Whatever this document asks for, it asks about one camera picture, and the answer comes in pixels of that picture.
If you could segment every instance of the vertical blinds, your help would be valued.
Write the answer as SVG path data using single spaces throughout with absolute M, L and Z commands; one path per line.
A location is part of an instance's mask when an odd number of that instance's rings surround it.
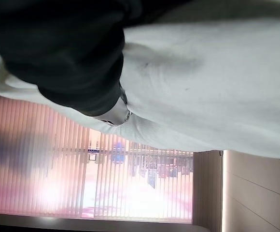
M 80 217 L 88 137 L 44 105 L 0 97 L 0 213 Z
M 0 213 L 191 223 L 193 153 L 0 97 Z

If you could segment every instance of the beige wall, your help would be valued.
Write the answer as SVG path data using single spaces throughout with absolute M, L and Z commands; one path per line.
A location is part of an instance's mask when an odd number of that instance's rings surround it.
M 224 232 L 280 232 L 280 159 L 224 152 Z
M 222 157 L 220 152 L 194 152 L 193 224 L 208 228 L 210 232 L 219 232 L 221 202 Z

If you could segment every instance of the window blind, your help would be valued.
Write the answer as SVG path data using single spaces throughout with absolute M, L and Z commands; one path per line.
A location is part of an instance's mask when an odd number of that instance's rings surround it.
M 0 213 L 191 223 L 193 153 L 0 97 Z

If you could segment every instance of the silver belt buckle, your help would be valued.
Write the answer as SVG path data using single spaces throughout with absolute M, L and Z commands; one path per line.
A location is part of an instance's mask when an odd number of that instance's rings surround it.
M 103 115 L 96 116 L 94 118 L 103 121 L 104 123 L 116 127 L 127 122 L 132 115 L 130 110 L 127 108 L 127 97 L 125 91 L 121 88 L 122 95 L 117 100 L 114 107 L 111 110 L 104 113 Z

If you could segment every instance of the dark jacket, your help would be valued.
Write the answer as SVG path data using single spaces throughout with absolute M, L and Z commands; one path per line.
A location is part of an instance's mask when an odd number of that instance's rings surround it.
M 123 27 L 165 2 L 178 1 L 0 0 L 0 55 L 49 100 L 98 116 L 121 95 Z

